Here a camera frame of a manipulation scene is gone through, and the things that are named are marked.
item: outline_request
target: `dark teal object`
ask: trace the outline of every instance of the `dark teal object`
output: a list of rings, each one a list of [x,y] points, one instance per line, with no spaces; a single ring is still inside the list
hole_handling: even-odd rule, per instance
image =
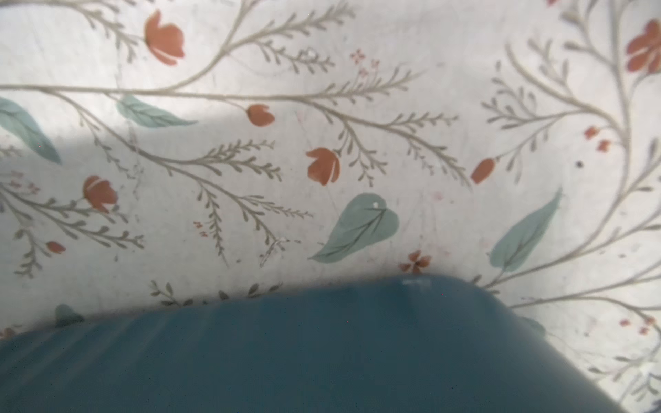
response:
[[[622,412],[490,294],[396,278],[31,332],[2,412]]]

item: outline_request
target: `orange flower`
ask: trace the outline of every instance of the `orange flower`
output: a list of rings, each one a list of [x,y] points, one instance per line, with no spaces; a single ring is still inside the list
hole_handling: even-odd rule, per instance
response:
[[[629,42],[627,54],[632,56],[627,64],[629,71],[641,70],[645,65],[649,73],[661,69],[661,30],[658,20],[647,22],[644,33]]]
[[[340,177],[340,159],[335,152],[326,148],[316,148],[306,153],[311,158],[317,158],[307,168],[307,177],[325,186],[335,182]]]
[[[246,110],[248,119],[255,126],[267,126],[272,124],[276,118],[275,116],[271,115],[267,109],[268,106],[265,104],[250,105],[248,110]]]
[[[54,252],[56,254],[61,254],[67,250],[61,244],[56,243],[55,241],[48,241],[46,243],[46,248],[48,248],[50,252]]]
[[[117,204],[117,193],[110,187],[110,182],[92,175],[83,184],[83,196],[97,211],[108,213],[103,204]]]
[[[597,150],[599,152],[604,152],[605,153],[605,152],[608,152],[608,149],[610,148],[610,146],[611,146],[610,141],[603,140],[603,141],[599,142],[599,147],[597,148]]]
[[[166,65],[176,65],[175,57],[184,57],[184,34],[173,24],[159,26],[161,11],[156,10],[145,22],[145,43],[149,51]]]
[[[494,161],[491,158],[487,158],[480,162],[479,165],[477,165],[477,168],[473,171],[473,174],[471,175],[471,179],[475,184],[479,184],[480,182],[484,181],[489,175],[491,175],[491,172],[493,172],[494,167],[496,166],[496,161]]]
[[[585,135],[585,139],[589,141],[593,137],[597,136],[599,132],[601,132],[601,129],[597,129],[594,126],[590,126],[588,129],[585,130],[585,132],[583,132],[583,134]]]
[[[429,263],[432,261],[432,256],[426,255],[420,258],[420,254],[422,253],[421,250],[417,250],[416,252],[412,252],[408,255],[408,260],[411,261],[413,264],[399,264],[398,267],[400,270],[403,272],[407,272],[409,268],[413,267],[413,270],[411,271],[414,274],[420,274],[422,271],[420,270],[421,268],[425,268],[429,266]]]

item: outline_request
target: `red tulip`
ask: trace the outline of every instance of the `red tulip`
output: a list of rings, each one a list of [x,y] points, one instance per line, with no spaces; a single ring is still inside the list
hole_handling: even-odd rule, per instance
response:
[[[117,204],[117,193],[110,187],[110,182],[92,175],[83,184],[83,196],[97,211],[108,213],[103,204]]]
[[[273,123],[276,119],[269,111],[267,110],[268,106],[265,104],[254,104],[248,107],[246,113],[248,114],[248,119],[255,126],[267,126]]]
[[[491,175],[491,172],[493,172],[494,167],[496,166],[496,161],[494,161],[491,158],[487,158],[480,162],[479,165],[477,165],[477,168],[473,171],[473,174],[471,175],[471,179],[475,184],[479,184],[480,182],[484,181],[489,175]]]
[[[311,180],[325,186],[329,180],[335,182],[340,177],[340,159],[335,152],[326,148],[316,148],[306,155],[317,158],[307,168],[307,177]]]
[[[174,24],[159,26],[161,11],[156,10],[145,22],[145,43],[149,51],[166,65],[176,65],[175,57],[184,57],[184,34]]]
[[[61,254],[67,250],[61,244],[56,243],[55,241],[48,241],[46,243],[46,248],[48,248],[50,252],[54,252],[55,254]]]
[[[627,55],[631,56],[627,70],[635,72],[647,68],[649,73],[661,69],[661,24],[659,20],[650,20],[643,33],[627,45]]]

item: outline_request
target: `heart-shaped leaf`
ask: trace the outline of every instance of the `heart-shaped leaf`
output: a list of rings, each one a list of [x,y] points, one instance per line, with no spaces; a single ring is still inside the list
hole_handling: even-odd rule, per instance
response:
[[[127,94],[117,102],[117,110],[126,119],[147,128],[165,128],[167,126],[185,126],[196,123],[196,120],[183,120],[163,109],[146,104],[135,96]]]
[[[503,271],[518,269],[544,236],[551,218],[558,209],[562,190],[537,211],[519,221],[496,243],[489,254],[490,263]]]
[[[55,327],[66,327],[85,319],[66,304],[60,304],[55,308]]]
[[[61,163],[57,149],[44,135],[34,118],[11,100],[0,98],[0,126],[25,142],[41,157]]]
[[[378,243],[397,232],[399,218],[376,194],[360,194],[344,208],[326,245],[312,260],[330,263],[342,260],[368,245]]]

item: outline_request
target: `floral pattern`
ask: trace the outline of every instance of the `floral pattern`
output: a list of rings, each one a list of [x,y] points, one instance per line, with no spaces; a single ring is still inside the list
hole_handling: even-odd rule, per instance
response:
[[[0,0],[0,338],[443,272],[658,411],[655,5]]]
[[[145,22],[145,43],[149,51],[166,65],[175,66],[184,57],[184,33],[174,24],[161,26],[161,11],[156,10]]]

